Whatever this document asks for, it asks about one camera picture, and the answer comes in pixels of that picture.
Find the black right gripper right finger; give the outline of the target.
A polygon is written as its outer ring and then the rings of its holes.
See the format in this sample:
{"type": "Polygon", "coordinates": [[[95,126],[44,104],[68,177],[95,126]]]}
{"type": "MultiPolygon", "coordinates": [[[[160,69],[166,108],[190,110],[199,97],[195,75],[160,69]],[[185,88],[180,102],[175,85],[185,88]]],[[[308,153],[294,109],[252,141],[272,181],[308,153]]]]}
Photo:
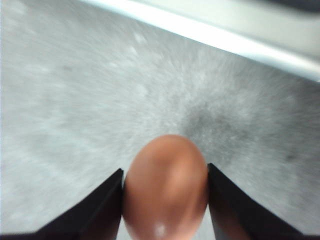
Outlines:
{"type": "Polygon", "coordinates": [[[208,206],[217,240],[318,240],[257,203],[224,175],[208,165],[208,206]]]}

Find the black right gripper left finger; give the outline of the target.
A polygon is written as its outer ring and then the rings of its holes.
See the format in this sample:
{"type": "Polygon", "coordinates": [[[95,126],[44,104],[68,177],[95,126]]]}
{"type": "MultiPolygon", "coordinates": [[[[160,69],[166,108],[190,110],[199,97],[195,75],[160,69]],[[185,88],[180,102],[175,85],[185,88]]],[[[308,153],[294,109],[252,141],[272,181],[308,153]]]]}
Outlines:
{"type": "Polygon", "coordinates": [[[116,170],[88,196],[35,232],[2,240],[115,240],[122,215],[124,171],[116,170]]]}

